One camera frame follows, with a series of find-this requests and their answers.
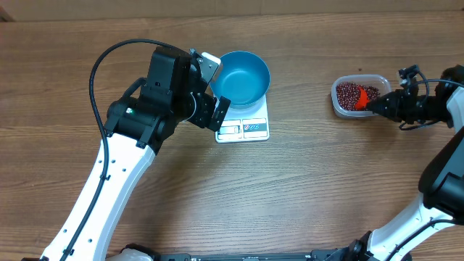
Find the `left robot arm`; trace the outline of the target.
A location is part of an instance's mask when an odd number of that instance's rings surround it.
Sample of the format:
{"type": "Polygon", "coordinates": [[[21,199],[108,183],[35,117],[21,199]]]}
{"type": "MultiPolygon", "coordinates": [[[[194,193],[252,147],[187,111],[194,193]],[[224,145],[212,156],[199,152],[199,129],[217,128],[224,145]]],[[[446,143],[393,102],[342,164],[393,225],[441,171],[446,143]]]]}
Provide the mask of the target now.
{"type": "Polygon", "coordinates": [[[40,260],[104,260],[110,239],[135,185],[177,125],[188,121],[218,131],[230,102],[207,87],[222,69],[220,58],[195,49],[158,46],[145,78],[110,104],[99,122],[101,146],[92,171],[61,231],[40,260]]]}

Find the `red scoop with blue handle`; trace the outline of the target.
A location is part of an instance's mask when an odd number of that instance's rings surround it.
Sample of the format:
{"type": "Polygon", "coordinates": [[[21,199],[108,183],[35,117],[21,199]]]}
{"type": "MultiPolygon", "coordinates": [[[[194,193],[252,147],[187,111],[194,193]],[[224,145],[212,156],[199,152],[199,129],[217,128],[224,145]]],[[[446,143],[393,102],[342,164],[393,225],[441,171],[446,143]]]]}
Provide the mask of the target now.
{"type": "Polygon", "coordinates": [[[357,100],[357,103],[354,105],[354,108],[357,111],[364,110],[367,106],[367,103],[370,101],[368,98],[368,94],[366,90],[363,87],[358,87],[358,90],[360,92],[360,97],[357,100]]]}

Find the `red adzuki beans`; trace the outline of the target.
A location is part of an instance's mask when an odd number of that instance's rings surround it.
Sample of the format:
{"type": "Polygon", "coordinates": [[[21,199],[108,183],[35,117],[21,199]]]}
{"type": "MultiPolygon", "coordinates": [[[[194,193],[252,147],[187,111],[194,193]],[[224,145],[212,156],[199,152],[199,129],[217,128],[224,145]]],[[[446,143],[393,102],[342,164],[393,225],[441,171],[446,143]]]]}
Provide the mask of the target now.
{"type": "Polygon", "coordinates": [[[336,86],[336,98],[342,109],[347,111],[357,111],[354,108],[354,105],[360,97],[358,87],[363,87],[366,90],[370,101],[373,101],[380,96],[378,88],[354,82],[342,82],[336,86]]]}

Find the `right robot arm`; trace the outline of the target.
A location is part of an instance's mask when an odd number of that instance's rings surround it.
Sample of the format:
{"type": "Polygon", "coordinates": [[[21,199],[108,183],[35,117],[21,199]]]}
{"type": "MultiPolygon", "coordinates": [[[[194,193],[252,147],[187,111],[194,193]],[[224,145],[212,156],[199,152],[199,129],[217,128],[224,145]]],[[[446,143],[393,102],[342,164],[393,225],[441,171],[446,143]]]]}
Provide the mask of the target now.
{"type": "Polygon", "coordinates": [[[385,226],[354,240],[341,260],[410,260],[427,238],[463,224],[463,66],[447,68],[436,80],[416,65],[399,76],[401,87],[366,109],[398,122],[402,131],[443,122],[455,134],[421,174],[417,197],[385,226]]]}

